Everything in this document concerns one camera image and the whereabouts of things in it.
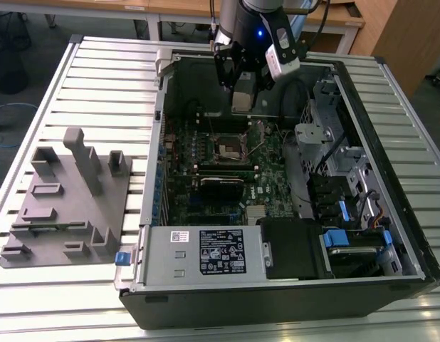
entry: power supply label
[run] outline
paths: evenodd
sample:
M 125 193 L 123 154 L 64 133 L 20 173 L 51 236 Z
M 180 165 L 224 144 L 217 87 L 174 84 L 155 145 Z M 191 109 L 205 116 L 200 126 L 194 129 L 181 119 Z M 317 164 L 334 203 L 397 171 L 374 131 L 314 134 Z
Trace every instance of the power supply label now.
M 200 230 L 199 270 L 203 275 L 246 273 L 242 230 Z

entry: motherboard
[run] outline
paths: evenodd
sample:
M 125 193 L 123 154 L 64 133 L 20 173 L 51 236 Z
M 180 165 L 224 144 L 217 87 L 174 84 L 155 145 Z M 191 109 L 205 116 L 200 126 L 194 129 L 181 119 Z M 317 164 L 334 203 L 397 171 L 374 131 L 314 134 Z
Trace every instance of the motherboard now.
M 290 132 L 266 120 L 242 120 L 235 128 L 208 121 L 203 129 L 199 121 L 168 120 L 169 225 L 255 225 L 266 216 L 293 217 L 282 156 Z

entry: blue cable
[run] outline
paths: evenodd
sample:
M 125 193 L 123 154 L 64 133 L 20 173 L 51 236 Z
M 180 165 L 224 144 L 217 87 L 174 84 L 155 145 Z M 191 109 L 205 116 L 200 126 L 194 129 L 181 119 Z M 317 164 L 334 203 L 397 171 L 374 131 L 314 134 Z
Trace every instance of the blue cable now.
M 23 105 L 26 107 L 32 107 L 34 110 L 38 110 L 38 107 L 35 105 L 32 105 L 31 103 L 24 103 L 24 102 L 15 102 L 15 103 L 5 103 L 3 105 L 0 105 L 0 108 L 9 106 L 9 105 Z
M 18 146 L 21 146 L 21 144 L 18 144 L 18 145 L 1 145 L 0 144 L 0 147 L 2 147 L 2 148 L 13 148 L 13 147 L 18 147 Z
M 23 102 L 5 103 L 3 105 L 0 105 L 0 108 L 6 107 L 6 106 L 9 106 L 9 105 L 22 105 L 22 106 L 25 106 L 25 107 L 31 107 L 34 110 L 38 110 L 37 106 L 32 105 L 31 103 L 23 103 Z M 1 148 L 13 148 L 13 147 L 18 147 L 18 146 L 20 146 L 20 144 L 18 144 L 18 145 L 1 145 L 0 144 Z

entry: aluminum slotted table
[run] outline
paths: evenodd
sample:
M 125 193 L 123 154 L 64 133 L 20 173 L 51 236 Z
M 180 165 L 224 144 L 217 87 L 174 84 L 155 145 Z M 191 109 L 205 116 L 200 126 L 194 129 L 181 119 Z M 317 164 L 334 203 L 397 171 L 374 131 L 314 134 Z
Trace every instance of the aluminum slotted table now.
M 93 37 L 72 40 L 1 188 L 0 251 L 23 202 L 22 190 L 31 181 L 29 160 L 35 147 L 52 146 L 57 153 L 67 153 L 62 143 L 67 126 L 82 127 L 86 145 L 95 146 L 99 155 L 122 150 L 133 157 L 122 248 L 137 242 L 157 94 L 154 61 L 162 46 L 209 49 L 199 44 Z M 310 57 L 340 59 L 347 66 L 440 263 L 440 152 L 388 67 L 369 57 L 322 53 Z M 132 267 L 120 272 L 114 264 L 0 267 L 0 341 L 440 341 L 440 288 L 365 318 L 143 331 L 120 303 L 113 283 L 116 274 L 120 275 L 116 280 L 130 280 Z

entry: table leg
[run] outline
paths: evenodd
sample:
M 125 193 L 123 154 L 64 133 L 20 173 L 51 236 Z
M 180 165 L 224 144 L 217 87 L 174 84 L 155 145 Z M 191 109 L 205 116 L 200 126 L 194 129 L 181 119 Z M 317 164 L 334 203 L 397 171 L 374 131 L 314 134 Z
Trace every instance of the table leg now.
M 147 22 L 149 23 L 149 34 L 151 41 L 161 41 L 161 24 L 158 14 L 149 13 L 147 15 Z
M 177 34 L 177 27 L 175 22 L 170 22 L 169 25 L 171 25 L 171 34 Z
M 50 29 L 53 29 L 57 26 L 56 16 L 54 14 L 45 14 L 44 17 L 46 18 L 46 22 L 48 23 Z
M 342 39 L 340 39 L 339 46 L 337 47 L 337 54 L 347 55 L 350 53 L 350 49 L 355 41 L 358 30 L 359 28 L 356 26 L 347 27 L 345 34 L 342 36 Z
M 144 20 L 133 20 L 135 24 L 136 37 L 142 40 L 149 40 L 148 24 Z

